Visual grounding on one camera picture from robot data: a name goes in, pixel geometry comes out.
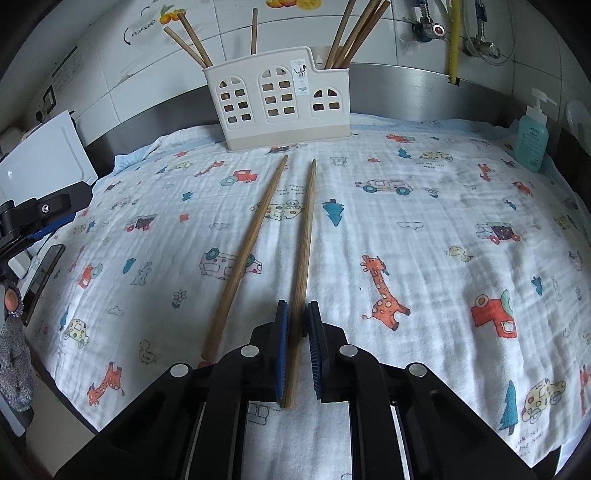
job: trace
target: yellow hose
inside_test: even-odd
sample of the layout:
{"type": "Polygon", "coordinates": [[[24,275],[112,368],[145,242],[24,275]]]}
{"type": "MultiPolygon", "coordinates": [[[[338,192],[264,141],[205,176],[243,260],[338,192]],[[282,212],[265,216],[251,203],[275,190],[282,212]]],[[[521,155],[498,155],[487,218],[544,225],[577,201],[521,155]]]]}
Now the yellow hose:
{"type": "Polygon", "coordinates": [[[452,3],[452,36],[449,44],[449,83],[455,85],[457,81],[457,61],[460,56],[460,33],[462,32],[462,0],[452,3]]]}

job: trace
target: soap dispenser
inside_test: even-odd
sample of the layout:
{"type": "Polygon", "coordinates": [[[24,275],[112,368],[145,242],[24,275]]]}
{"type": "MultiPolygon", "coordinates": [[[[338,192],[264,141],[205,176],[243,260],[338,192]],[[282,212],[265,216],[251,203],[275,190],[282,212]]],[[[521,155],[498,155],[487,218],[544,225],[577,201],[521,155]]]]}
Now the soap dispenser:
{"type": "Polygon", "coordinates": [[[535,97],[535,106],[528,106],[527,113],[519,120],[513,156],[525,168],[536,173],[542,167],[548,145],[548,117],[542,113],[541,103],[556,105],[556,102],[537,88],[532,88],[531,94],[535,97]]]}

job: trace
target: smartphone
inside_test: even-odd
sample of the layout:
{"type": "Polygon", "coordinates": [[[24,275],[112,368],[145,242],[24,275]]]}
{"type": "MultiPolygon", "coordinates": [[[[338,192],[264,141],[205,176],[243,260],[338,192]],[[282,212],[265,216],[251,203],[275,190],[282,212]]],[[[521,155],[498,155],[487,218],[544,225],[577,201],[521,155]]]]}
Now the smartphone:
{"type": "Polygon", "coordinates": [[[22,298],[21,320],[25,326],[29,324],[31,313],[37,304],[37,300],[39,300],[47,280],[49,280],[53,269],[57,265],[57,261],[60,259],[65,250],[66,246],[64,244],[53,245],[47,251],[45,257],[43,257],[43,260],[41,260],[41,264],[33,276],[31,285],[25,293],[25,296],[22,298]]]}

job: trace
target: chopstick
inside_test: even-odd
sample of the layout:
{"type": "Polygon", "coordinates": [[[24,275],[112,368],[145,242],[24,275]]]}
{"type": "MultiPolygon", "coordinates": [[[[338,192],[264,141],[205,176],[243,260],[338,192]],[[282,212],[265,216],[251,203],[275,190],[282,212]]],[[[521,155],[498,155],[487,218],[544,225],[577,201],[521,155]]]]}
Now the chopstick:
{"type": "Polygon", "coordinates": [[[337,54],[337,50],[339,49],[341,38],[343,37],[343,33],[345,32],[347,22],[349,21],[349,17],[351,16],[351,12],[353,11],[354,6],[355,0],[349,0],[347,6],[345,7],[345,12],[343,13],[343,16],[340,19],[339,28],[336,31],[335,39],[333,40],[333,44],[330,48],[329,56],[324,64],[324,69],[329,69],[333,66],[335,55],[337,54]]]}
{"type": "Polygon", "coordinates": [[[332,65],[332,68],[338,69],[340,68],[340,64],[345,59],[349,49],[363,30],[366,25],[366,22],[371,18],[371,14],[374,11],[374,8],[379,4],[380,0],[369,0],[369,3],[363,10],[361,17],[357,20],[357,23],[353,27],[353,30],[349,34],[349,37],[345,41],[345,45],[340,49],[339,54],[336,56],[335,62],[332,65]]]}
{"type": "Polygon", "coordinates": [[[250,227],[248,228],[248,232],[246,233],[246,238],[242,244],[242,248],[240,250],[238,258],[234,262],[234,266],[232,268],[232,275],[230,275],[230,279],[226,284],[226,288],[224,288],[222,298],[220,299],[220,302],[217,306],[217,310],[213,317],[213,321],[209,326],[209,330],[203,343],[201,357],[206,362],[214,363],[214,361],[216,360],[217,349],[219,347],[220,340],[222,339],[222,332],[224,327],[226,326],[228,313],[230,312],[232,301],[236,296],[238,285],[240,283],[242,276],[244,275],[246,261],[248,260],[248,256],[251,254],[252,247],[256,242],[258,232],[261,229],[262,221],[265,218],[265,215],[267,214],[267,209],[269,208],[269,204],[271,203],[271,199],[273,197],[273,194],[275,193],[275,189],[277,188],[277,183],[279,183],[281,173],[283,173],[283,169],[287,162],[287,158],[288,155],[285,155],[285,157],[283,157],[283,159],[279,163],[279,166],[275,169],[275,173],[273,174],[271,182],[267,187],[265,196],[261,200],[256,215],[252,220],[250,227]]]}
{"type": "Polygon", "coordinates": [[[378,8],[378,10],[376,11],[376,13],[374,13],[373,17],[370,20],[368,20],[368,22],[365,25],[365,27],[363,28],[362,32],[359,34],[359,36],[357,37],[357,39],[353,43],[353,46],[351,47],[351,50],[349,50],[347,56],[345,57],[345,59],[339,65],[339,68],[345,69],[345,68],[348,68],[349,67],[349,64],[351,63],[351,60],[353,60],[354,55],[359,50],[359,47],[362,45],[362,43],[365,41],[365,39],[371,33],[371,31],[373,30],[373,28],[377,25],[378,20],[380,18],[382,18],[382,15],[384,14],[384,12],[389,7],[390,7],[390,2],[385,1],[378,8]]]}
{"type": "Polygon", "coordinates": [[[295,286],[291,301],[290,330],[287,338],[287,366],[285,372],[285,391],[281,399],[281,408],[296,406],[296,385],[300,364],[299,343],[302,337],[302,317],[306,309],[306,288],[308,285],[308,268],[310,265],[310,243],[312,237],[312,220],[314,216],[314,188],[316,186],[316,160],[312,161],[306,188],[306,208],[304,225],[300,235],[300,248],[295,274],[295,286]]]}
{"type": "Polygon", "coordinates": [[[183,24],[183,27],[187,31],[187,33],[189,34],[189,37],[191,37],[191,40],[193,41],[193,43],[195,44],[195,47],[197,48],[197,51],[200,53],[201,57],[203,58],[205,65],[207,65],[208,67],[212,67],[213,66],[212,60],[209,58],[209,55],[207,55],[205,48],[203,48],[201,41],[199,40],[197,34],[195,33],[195,30],[193,30],[193,27],[191,26],[191,24],[189,23],[189,21],[185,17],[184,12],[178,14],[178,19],[183,24]]]}
{"type": "Polygon", "coordinates": [[[251,55],[256,53],[256,34],[258,32],[258,8],[252,9],[251,55]]]}
{"type": "Polygon", "coordinates": [[[180,45],[180,47],[186,51],[189,55],[191,55],[193,57],[193,60],[195,60],[198,64],[201,65],[202,68],[207,68],[207,66],[205,65],[205,62],[203,61],[203,59],[197,55],[196,52],[193,51],[193,49],[191,47],[189,47],[181,37],[179,37],[176,32],[174,30],[172,30],[170,27],[164,27],[164,31],[170,35],[170,37],[180,45]]]}

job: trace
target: white plastic basket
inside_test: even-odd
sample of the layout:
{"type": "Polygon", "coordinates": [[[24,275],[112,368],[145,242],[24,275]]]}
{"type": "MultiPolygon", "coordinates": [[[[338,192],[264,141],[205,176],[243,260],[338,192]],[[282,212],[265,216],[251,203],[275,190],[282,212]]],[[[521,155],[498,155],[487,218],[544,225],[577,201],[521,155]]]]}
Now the white plastic basket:
{"type": "Polygon", "coordinates": [[[228,150],[351,134],[349,69],[317,70],[308,47],[250,55],[204,73],[228,150]]]}

